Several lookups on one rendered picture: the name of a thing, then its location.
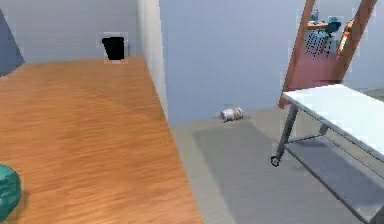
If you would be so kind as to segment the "white rolling table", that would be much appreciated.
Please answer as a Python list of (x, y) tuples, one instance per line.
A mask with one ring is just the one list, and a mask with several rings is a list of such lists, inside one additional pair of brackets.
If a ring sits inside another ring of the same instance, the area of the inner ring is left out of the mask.
[[(384, 102), (342, 84), (288, 91), (290, 103), (276, 154), (277, 167), (289, 152), (364, 224), (384, 224), (384, 174), (380, 174), (326, 136), (347, 139), (384, 165)], [(297, 113), (321, 126), (315, 135), (292, 139)]]

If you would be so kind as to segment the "white cylindrical can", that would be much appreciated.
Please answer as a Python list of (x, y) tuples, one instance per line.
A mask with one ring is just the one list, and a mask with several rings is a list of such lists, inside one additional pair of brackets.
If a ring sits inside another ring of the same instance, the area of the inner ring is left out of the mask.
[(225, 109), (220, 113), (223, 122), (236, 121), (243, 118), (243, 110), (240, 107)]

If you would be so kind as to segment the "teal chair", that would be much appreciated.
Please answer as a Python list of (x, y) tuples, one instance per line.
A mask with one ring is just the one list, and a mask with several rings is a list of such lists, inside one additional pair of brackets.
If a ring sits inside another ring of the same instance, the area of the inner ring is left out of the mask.
[(321, 54), (329, 56), (335, 52), (334, 34), (340, 26), (341, 22), (337, 17), (331, 17), (328, 21), (320, 21), (317, 16), (312, 15), (304, 38), (304, 53), (315, 58)]

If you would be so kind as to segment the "black bin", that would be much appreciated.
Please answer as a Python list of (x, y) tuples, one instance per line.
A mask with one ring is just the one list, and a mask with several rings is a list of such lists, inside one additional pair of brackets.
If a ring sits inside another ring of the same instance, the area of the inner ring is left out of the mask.
[(105, 37), (102, 44), (109, 60), (122, 60), (124, 58), (124, 38)]

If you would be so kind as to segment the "brown wooden table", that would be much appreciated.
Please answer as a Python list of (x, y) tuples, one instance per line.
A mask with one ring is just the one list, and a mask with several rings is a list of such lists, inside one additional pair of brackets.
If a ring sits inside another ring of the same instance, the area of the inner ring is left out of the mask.
[(25, 64), (0, 78), (2, 224), (203, 224), (146, 61)]

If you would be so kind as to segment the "brown wooden door frame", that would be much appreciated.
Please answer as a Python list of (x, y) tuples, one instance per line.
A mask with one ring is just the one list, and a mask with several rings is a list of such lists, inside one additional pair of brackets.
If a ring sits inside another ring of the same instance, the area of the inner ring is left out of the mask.
[[(345, 25), (341, 23), (339, 30), (334, 34), (335, 52), (329, 56), (321, 54), (312, 58), (304, 53), (304, 38), (310, 17), (312, 15), (318, 17), (318, 12), (314, 9), (315, 3), (316, 0), (305, 0), (295, 44), (282, 86), (282, 94), (288, 91), (342, 83), (377, 0), (360, 0), (354, 17)], [(282, 94), (278, 103), (279, 108), (284, 108), (289, 104)]]

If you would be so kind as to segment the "teal round object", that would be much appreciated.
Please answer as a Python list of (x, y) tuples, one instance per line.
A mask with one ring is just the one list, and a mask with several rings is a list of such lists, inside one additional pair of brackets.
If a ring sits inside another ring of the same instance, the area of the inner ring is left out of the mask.
[(17, 207), (21, 198), (21, 180), (9, 166), (0, 164), (0, 222)]

